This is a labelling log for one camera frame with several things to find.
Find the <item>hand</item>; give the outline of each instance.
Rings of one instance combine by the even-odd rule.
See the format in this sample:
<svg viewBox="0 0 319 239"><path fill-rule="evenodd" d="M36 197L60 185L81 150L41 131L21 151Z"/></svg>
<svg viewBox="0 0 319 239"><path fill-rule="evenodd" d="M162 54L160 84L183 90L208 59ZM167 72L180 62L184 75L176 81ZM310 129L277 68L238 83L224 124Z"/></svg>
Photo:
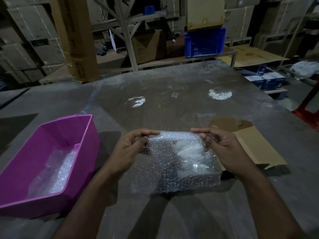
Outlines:
<svg viewBox="0 0 319 239"><path fill-rule="evenodd" d="M136 155L147 142L148 136L159 134L160 131L137 129L121 136L102 169L106 169L112 177L121 177L133 165Z"/></svg>
<svg viewBox="0 0 319 239"><path fill-rule="evenodd" d="M192 128L190 131L200 133L201 139L215 152L225 169L235 176L243 178L250 171L256 171L257 166L245 152L234 133L217 127ZM220 142L217 143L207 133L219 136Z"/></svg>

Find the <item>finger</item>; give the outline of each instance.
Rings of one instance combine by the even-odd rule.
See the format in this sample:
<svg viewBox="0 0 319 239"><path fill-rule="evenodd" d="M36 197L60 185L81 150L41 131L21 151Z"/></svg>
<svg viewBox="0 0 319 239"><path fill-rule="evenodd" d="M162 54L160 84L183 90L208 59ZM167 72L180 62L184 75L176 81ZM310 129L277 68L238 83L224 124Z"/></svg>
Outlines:
<svg viewBox="0 0 319 239"><path fill-rule="evenodd" d="M212 139L210 136L207 136L206 133L201 133L199 136L204 141L204 143L213 150L220 146L215 142L214 139Z"/></svg>
<svg viewBox="0 0 319 239"><path fill-rule="evenodd" d="M218 135L218 136L222 136L226 133L225 131L223 131L215 126L214 127L203 127L203 128L191 128L190 131L194 132L194 133L210 133L210 134Z"/></svg>
<svg viewBox="0 0 319 239"><path fill-rule="evenodd" d="M148 137L140 137L138 140L135 141L135 143L131 146L132 149L136 150L136 153L145 145L145 143L148 141Z"/></svg>
<svg viewBox="0 0 319 239"><path fill-rule="evenodd" d="M150 135L159 135L159 134L160 134L160 131L142 128L142 129L133 130L133 131L127 133L126 137L131 142L133 142L135 140L135 138L137 138L137 137L150 136Z"/></svg>

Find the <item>open cardboard box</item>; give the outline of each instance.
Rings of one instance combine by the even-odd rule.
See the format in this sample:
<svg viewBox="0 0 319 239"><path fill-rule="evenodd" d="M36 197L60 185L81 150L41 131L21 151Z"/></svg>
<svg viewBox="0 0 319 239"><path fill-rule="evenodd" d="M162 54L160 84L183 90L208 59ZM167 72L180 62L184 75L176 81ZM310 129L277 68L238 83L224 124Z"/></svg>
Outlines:
<svg viewBox="0 0 319 239"><path fill-rule="evenodd" d="M251 122L237 121L235 118L213 118L209 125L233 132L251 160L259 168L269 169L277 165L287 164Z"/></svg>

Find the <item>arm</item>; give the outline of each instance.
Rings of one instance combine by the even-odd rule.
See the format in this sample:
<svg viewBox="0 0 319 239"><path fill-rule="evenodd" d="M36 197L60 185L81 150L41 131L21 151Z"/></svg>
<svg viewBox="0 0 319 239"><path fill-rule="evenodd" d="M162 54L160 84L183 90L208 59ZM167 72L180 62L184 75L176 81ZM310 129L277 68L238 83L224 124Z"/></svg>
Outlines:
<svg viewBox="0 0 319 239"><path fill-rule="evenodd" d="M222 165L244 185L259 239L307 238L285 202L249 158L236 136L215 127L192 128L218 156ZM220 137L217 143L206 133Z"/></svg>
<svg viewBox="0 0 319 239"><path fill-rule="evenodd" d="M108 205L110 184L119 180L133 165L138 151L147 142L148 136L159 133L159 131L139 129L122 136L109 159L85 188L52 238L96 238L105 207Z"/></svg>

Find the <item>pink bin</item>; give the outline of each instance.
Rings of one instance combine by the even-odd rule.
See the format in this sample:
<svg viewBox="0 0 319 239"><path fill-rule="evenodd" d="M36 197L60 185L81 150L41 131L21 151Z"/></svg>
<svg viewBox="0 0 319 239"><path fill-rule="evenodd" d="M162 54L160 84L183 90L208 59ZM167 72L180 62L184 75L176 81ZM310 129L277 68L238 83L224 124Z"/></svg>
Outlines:
<svg viewBox="0 0 319 239"><path fill-rule="evenodd" d="M0 174L0 215L34 218L71 209L90 182L100 138L93 115L73 115L37 128ZM77 149L64 189L26 199L29 185L45 168L54 149Z"/></svg>

